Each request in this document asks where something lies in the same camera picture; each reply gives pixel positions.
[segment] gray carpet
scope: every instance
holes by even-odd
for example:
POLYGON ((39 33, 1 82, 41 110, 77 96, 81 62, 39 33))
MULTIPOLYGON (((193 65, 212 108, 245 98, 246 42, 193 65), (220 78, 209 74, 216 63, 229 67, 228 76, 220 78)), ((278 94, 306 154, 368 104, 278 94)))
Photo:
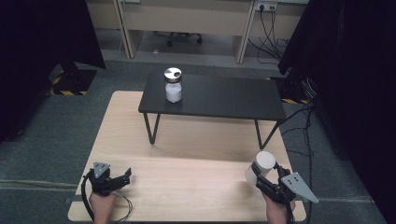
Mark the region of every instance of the gray carpet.
MULTIPOLYGON (((82 176, 111 94, 142 91, 148 76, 163 73, 171 66, 186 74, 280 77, 275 70, 254 68, 106 62, 107 70, 97 69, 86 96, 43 97, 24 134, 0 145, 0 223, 70 223, 67 200, 74 195, 82 176), (7 184, 6 180, 20 180, 23 184, 7 184)), ((51 78, 58 74, 59 68, 55 68, 51 78)), ((284 107, 289 116, 303 106, 284 104, 284 107)), ((281 125, 280 131, 304 127, 306 117, 306 113, 299 113, 281 125)), ((332 151, 315 112, 311 124, 313 191, 320 203, 313 205, 310 223, 386 223, 351 163, 340 160, 332 151)), ((284 133, 283 139, 287 150, 308 153, 301 130, 284 133)), ((289 156, 293 170, 308 183, 308 157, 295 152, 289 152, 289 156)))

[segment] office desk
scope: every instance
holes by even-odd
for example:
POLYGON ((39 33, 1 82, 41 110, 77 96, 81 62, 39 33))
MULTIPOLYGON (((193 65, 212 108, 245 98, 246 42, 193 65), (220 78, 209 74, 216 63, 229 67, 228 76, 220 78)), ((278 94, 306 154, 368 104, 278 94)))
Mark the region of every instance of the office desk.
MULTIPOLYGON (((141 97, 138 91, 113 94, 83 172, 87 174, 95 161, 110 163, 111 177, 132 168, 131 184, 121 190, 134 205, 129 221, 266 220, 265 200, 245 179, 259 152, 253 121, 163 115, 162 134, 152 146, 137 111, 141 97)), ((261 123, 267 132, 273 126, 271 121, 261 123)), ((279 131, 266 150, 290 168, 279 131)), ((275 183, 276 171, 267 177, 275 183)), ((113 219, 127 211, 127 203, 119 198, 113 219)), ((297 202, 293 214, 296 220, 305 219, 302 202, 297 202)), ((72 202, 68 217, 90 220, 81 200, 72 202)))
POLYGON ((231 35, 235 61, 241 63, 248 41, 254 0, 143 0, 118 7, 127 42, 127 57, 133 58, 144 31, 231 35))

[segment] white cup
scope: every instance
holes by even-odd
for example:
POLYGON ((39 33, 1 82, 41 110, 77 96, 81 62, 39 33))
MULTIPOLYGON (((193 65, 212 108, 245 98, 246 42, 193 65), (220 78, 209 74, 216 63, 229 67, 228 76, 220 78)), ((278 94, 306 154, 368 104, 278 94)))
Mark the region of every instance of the white cup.
MULTIPOLYGON (((253 163, 257 165, 263 176, 267 176, 268 173, 274 168, 276 159, 270 152, 261 151, 257 154, 256 160, 253 163)), ((251 166, 252 165, 250 165, 245 171, 245 178, 250 185, 256 186, 257 176, 251 166)))

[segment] white cylindrical container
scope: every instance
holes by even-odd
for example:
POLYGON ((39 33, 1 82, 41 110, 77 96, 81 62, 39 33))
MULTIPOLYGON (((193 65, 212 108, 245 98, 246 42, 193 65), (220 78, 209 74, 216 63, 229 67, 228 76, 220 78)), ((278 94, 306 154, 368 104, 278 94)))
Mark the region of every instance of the white cylindrical container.
POLYGON ((257 175, 267 176, 276 164, 276 159, 273 154, 267 151, 261 151, 257 154, 256 160, 245 171, 245 178, 250 185, 256 186, 257 175))
POLYGON ((171 67, 165 70, 166 100, 175 103, 181 100, 181 71, 171 67))

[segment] desk leg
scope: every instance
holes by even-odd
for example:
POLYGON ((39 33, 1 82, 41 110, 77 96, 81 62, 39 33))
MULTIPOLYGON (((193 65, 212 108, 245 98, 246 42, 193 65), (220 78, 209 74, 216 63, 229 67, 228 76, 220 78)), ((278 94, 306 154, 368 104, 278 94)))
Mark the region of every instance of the desk leg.
POLYGON ((279 127, 280 123, 279 123, 279 121, 276 122, 273 130, 270 132, 267 139, 265 139, 264 144, 262 144, 262 135, 260 134, 259 122, 256 119, 254 120, 254 124, 256 125, 257 137, 259 138, 259 147, 260 147, 260 149, 264 149, 265 146, 267 146, 268 142, 270 141, 270 139, 271 139, 272 135, 274 134, 274 132, 276 131, 276 129, 279 127))
POLYGON ((155 126, 154 126, 154 133, 151 134, 151 128, 149 127, 149 117, 147 113, 143 113, 143 116, 145 117, 145 122, 146 122, 146 128, 148 129, 148 140, 149 142, 154 145, 155 143, 155 137, 157 136, 157 130, 158 130, 158 123, 160 122, 160 116, 161 114, 157 114, 157 119, 155 120, 155 126))

